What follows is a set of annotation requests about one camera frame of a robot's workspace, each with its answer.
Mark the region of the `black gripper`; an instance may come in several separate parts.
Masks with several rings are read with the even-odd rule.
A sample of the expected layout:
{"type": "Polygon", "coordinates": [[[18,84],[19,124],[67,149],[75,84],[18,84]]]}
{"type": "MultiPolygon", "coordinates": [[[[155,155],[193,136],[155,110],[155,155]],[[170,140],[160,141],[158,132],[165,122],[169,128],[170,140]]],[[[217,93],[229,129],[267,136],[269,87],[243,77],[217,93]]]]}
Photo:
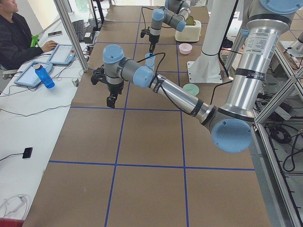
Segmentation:
{"type": "Polygon", "coordinates": [[[153,35],[153,34],[149,34],[149,41],[150,41],[150,47],[149,47],[149,53],[153,53],[154,49],[155,49],[155,45],[156,43],[159,42],[159,35],[153,35]]]}
{"type": "Polygon", "coordinates": [[[107,97],[107,107],[115,108],[115,103],[118,95],[122,94],[124,83],[121,82],[119,84],[107,84],[110,95],[107,97]]]}

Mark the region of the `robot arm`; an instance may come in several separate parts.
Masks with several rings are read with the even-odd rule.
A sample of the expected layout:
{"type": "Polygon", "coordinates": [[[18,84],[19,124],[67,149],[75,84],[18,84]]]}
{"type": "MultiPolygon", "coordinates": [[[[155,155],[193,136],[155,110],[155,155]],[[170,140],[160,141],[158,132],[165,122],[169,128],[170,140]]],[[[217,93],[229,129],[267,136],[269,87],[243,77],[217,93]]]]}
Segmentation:
{"type": "Polygon", "coordinates": [[[116,44],[103,50],[105,81],[109,87],[129,81],[150,88],[169,99],[177,108],[197,118],[211,133],[221,150],[238,153],[252,141],[252,108],[276,49],[280,35],[290,29],[294,14],[302,7],[300,0],[254,0],[248,9],[249,35],[221,107],[208,105],[166,77],[127,58],[116,44]]]}
{"type": "Polygon", "coordinates": [[[149,35],[149,53],[153,54],[159,41],[162,24],[166,24],[176,31],[182,32],[187,25],[186,20],[191,15],[190,5],[184,0],[166,0],[163,8],[154,9],[151,26],[147,30],[149,35]]]}

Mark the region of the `person's hand on table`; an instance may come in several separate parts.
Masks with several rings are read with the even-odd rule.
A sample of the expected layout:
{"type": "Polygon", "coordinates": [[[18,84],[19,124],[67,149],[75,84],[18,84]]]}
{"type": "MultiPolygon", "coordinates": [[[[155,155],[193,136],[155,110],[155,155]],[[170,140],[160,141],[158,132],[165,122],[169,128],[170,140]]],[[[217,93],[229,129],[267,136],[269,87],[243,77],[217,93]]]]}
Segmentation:
{"type": "Polygon", "coordinates": [[[49,52],[51,50],[53,50],[56,46],[58,45],[57,42],[53,41],[53,40],[50,40],[48,42],[46,42],[42,47],[42,51],[43,52],[49,52]]]}

